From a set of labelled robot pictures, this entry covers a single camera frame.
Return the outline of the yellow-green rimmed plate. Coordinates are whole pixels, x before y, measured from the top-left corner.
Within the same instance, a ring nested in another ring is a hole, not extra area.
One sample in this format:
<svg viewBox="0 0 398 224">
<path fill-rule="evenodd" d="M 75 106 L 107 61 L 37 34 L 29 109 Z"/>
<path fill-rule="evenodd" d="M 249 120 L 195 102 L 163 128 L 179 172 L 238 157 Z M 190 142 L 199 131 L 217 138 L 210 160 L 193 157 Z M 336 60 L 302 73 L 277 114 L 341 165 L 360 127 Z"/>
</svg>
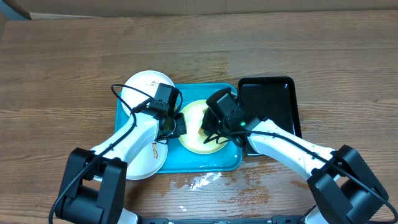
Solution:
<svg viewBox="0 0 398 224">
<path fill-rule="evenodd" d="M 184 115 L 187 133 L 181 135 L 179 141 L 189 151 L 197 154 L 211 154 L 219 151 L 226 145 L 226 142 L 218 144 L 216 141 L 204 144 L 208 136 L 201 126 L 207 109 L 206 100 L 196 100 L 181 110 Z"/>
</svg>

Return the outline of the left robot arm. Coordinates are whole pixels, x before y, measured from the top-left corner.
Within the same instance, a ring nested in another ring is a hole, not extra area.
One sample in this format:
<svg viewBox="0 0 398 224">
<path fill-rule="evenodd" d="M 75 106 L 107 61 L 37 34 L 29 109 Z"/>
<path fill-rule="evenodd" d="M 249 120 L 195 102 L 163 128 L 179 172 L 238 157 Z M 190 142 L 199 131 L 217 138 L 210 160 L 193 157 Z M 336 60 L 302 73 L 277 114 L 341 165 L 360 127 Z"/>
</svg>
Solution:
<svg viewBox="0 0 398 224">
<path fill-rule="evenodd" d="M 153 142 L 167 144 L 186 133 L 182 93 L 160 83 L 155 95 L 129 107 L 127 123 L 91 150 L 74 149 L 67 160 L 58 197 L 49 212 L 71 223 L 141 223 L 124 208 L 127 167 Z"/>
</svg>

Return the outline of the green yellow sponge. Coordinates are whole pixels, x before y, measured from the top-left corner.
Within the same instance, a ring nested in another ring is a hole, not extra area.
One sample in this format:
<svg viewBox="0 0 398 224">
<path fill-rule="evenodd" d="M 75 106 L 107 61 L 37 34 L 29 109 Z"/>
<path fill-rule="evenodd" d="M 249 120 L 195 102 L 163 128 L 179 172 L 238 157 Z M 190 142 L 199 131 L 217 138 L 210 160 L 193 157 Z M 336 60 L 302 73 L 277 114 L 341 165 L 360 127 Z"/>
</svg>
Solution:
<svg viewBox="0 0 398 224">
<path fill-rule="evenodd" d="M 203 110 L 203 119 L 201 121 L 200 132 L 205 136 L 209 136 L 211 133 L 211 111 L 207 108 Z"/>
</svg>

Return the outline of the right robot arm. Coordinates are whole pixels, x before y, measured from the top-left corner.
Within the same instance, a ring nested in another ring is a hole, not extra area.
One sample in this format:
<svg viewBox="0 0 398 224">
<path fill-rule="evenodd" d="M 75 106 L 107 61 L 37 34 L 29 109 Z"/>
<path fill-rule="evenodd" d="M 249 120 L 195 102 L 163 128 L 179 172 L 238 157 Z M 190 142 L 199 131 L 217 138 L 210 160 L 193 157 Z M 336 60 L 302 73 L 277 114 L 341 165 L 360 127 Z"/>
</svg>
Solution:
<svg viewBox="0 0 398 224">
<path fill-rule="evenodd" d="M 315 206 L 301 223 L 374 223 L 373 216 L 387 206 L 397 222 L 397 210 L 360 153 L 344 145 L 338 150 L 318 146 L 288 133 L 272 120 L 260 120 L 238 105 L 237 96 L 221 89 L 206 101 L 205 126 L 213 126 L 205 143 L 226 139 L 238 147 L 250 146 L 258 154 L 271 157 L 303 177 Z"/>
</svg>

